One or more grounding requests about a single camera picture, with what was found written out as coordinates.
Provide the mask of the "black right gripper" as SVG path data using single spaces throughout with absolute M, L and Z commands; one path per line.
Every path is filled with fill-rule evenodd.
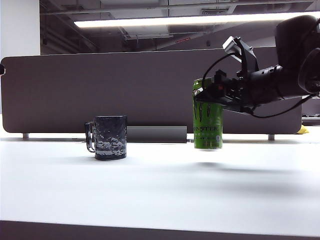
M 194 100 L 218 104 L 225 110 L 237 113 L 253 114 L 257 107 L 284 99 L 279 87 L 280 80 L 283 79 L 283 70 L 282 66 L 276 65 L 251 73 L 240 91 L 239 100 L 233 101 L 223 97 L 226 92 L 227 74 L 216 71 L 207 87 L 210 95 L 201 93 L 196 95 Z

